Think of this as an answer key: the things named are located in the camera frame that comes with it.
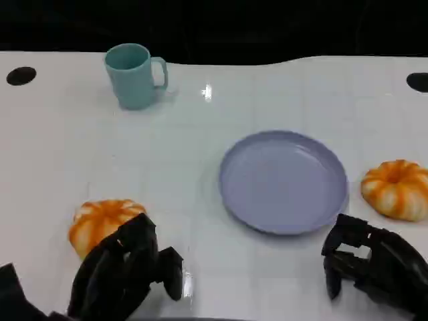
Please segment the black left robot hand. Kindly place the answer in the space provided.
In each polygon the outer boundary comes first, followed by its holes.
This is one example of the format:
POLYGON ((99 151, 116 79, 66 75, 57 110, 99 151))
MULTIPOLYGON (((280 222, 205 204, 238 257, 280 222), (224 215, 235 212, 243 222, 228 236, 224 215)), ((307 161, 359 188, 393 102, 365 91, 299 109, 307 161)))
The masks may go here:
POLYGON ((183 295, 183 258, 173 247, 158 250, 156 225, 143 213, 105 237, 83 260, 72 284, 67 315, 76 320, 126 320, 150 285, 169 297, 183 295))

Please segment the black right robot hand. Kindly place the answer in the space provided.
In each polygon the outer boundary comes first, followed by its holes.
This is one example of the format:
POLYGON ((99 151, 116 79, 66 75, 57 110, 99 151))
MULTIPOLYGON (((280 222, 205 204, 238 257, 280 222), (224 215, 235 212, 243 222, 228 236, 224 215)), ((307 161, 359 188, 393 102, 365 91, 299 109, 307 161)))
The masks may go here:
POLYGON ((427 319, 427 262, 397 233, 339 214, 321 254, 331 300, 350 280, 371 300, 427 319))

